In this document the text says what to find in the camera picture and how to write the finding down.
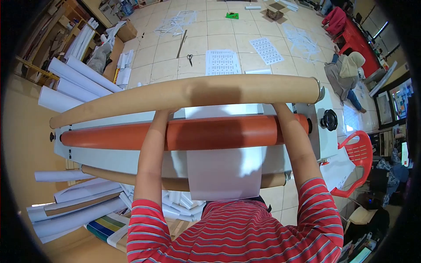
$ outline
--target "person sitting on floor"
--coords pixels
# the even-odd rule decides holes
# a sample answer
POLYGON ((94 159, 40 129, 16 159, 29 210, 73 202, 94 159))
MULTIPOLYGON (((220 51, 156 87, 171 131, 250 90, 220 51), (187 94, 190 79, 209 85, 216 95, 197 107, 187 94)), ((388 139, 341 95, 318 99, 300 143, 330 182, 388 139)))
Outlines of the person sitting on floor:
POLYGON ((329 23, 325 29, 331 36, 341 33, 345 29, 346 13, 340 7, 335 7, 322 21, 323 27, 329 23))
POLYGON ((339 50, 335 46, 335 54, 331 63, 325 63, 325 72, 333 91, 339 96, 343 103, 349 99, 354 107, 365 113, 366 110, 361 106, 354 91, 352 91, 362 76, 358 68, 365 63, 365 58, 359 52, 352 52, 349 56, 339 55, 339 50))

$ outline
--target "striped t-shirt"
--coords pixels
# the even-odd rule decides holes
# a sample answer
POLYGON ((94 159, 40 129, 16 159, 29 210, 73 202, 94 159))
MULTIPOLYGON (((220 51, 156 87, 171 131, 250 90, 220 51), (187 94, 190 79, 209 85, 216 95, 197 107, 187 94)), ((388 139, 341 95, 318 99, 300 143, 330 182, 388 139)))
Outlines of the striped t-shirt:
POLYGON ((159 205, 135 200, 128 261, 336 262, 344 231, 324 180, 308 180, 298 192, 298 202, 298 226, 281 225, 259 201, 210 202, 202 220, 171 241, 159 205))

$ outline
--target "person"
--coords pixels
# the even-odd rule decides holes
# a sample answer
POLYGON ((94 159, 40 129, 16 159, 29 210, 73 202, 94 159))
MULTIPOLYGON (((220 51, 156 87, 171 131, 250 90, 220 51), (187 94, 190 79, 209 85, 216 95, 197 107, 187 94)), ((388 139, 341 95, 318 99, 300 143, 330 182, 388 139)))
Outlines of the person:
POLYGON ((344 230, 309 137, 286 104, 273 107, 298 191, 298 225, 283 226, 262 199, 212 201, 199 222, 171 241, 162 212, 161 167, 173 111, 156 111, 139 155, 127 237, 129 262, 336 262, 344 230))
POLYGON ((365 58, 359 52, 352 52, 349 56, 339 55, 339 50, 335 46, 335 54, 331 63, 325 63, 325 72, 333 91, 339 96, 341 102, 347 98, 352 105, 360 112, 366 110, 361 106, 353 89, 360 78, 363 78, 362 66, 365 58))

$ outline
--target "wall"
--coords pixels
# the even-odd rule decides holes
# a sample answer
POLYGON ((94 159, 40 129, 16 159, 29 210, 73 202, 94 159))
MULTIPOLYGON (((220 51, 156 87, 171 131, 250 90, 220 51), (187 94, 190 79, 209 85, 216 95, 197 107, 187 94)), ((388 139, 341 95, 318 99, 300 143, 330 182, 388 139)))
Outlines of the wall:
POLYGON ((53 143, 49 140, 52 131, 49 120, 57 113, 38 106, 40 90, 40 86, 11 75, 4 98, 2 135, 5 165, 13 198, 21 211, 23 222, 34 242, 54 262, 66 262, 71 251, 80 253, 78 260, 73 262, 92 262, 93 258, 99 259, 93 262, 108 262, 109 258, 124 259, 114 262, 127 262, 123 252, 95 238, 84 228, 46 244, 41 244, 36 237, 26 207, 54 202, 53 194, 63 189, 63 183, 37 183, 34 172, 66 168, 65 159, 54 154, 53 143))
POLYGON ((99 10, 99 4, 101 0, 82 0, 87 8, 101 21, 101 23, 110 28, 112 26, 111 22, 105 17, 105 15, 99 10))

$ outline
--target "tiled floor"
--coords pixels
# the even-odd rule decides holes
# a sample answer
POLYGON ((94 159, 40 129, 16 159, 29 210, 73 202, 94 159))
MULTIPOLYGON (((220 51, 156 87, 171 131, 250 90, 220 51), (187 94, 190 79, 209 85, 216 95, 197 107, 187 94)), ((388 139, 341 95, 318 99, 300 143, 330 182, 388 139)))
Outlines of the tiled floor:
MULTIPOLYGON (((262 0, 252 5, 264 5, 262 0)), ((341 105, 339 98, 333 92, 324 71, 324 62, 330 62, 334 53, 334 43, 325 35, 321 27, 322 18, 314 11, 299 8, 298 12, 287 12, 278 21, 268 20, 262 10, 245 10, 249 2, 217 1, 217 0, 170 0, 145 8, 135 10, 130 16, 138 31, 138 37, 125 43, 125 51, 133 49, 136 52, 132 65, 129 88, 138 82, 142 84, 157 83, 188 77, 205 75, 205 53, 212 49, 231 49, 238 52, 241 70, 268 68, 254 48, 248 42, 252 39, 267 37, 285 59, 270 65, 273 74, 316 77, 329 89, 333 108, 338 115, 338 142, 341 143, 355 130, 370 132, 378 129, 377 116, 373 100, 368 95, 367 88, 355 88, 355 93, 367 113, 362 114, 349 103, 341 105), (197 11, 197 21, 185 26, 188 29, 187 38, 182 46, 180 58, 176 58, 181 36, 171 34, 159 37, 153 31, 160 25, 162 19, 171 18, 179 11, 197 11), (227 12, 239 13, 240 19, 225 18, 227 12), (291 24, 307 31, 307 34, 317 41, 319 53, 312 55, 307 61, 305 50, 292 48, 292 43, 286 38, 283 23, 291 24), (186 55, 193 54, 193 67, 186 55)), ((349 187, 362 171, 356 169, 351 174, 345 188, 349 187)), ((296 224, 298 209, 298 194, 293 180, 286 186, 264 189, 261 196, 272 206, 272 214, 281 223, 296 224)), ((351 201, 334 197, 336 205, 344 216, 353 211, 351 201)))

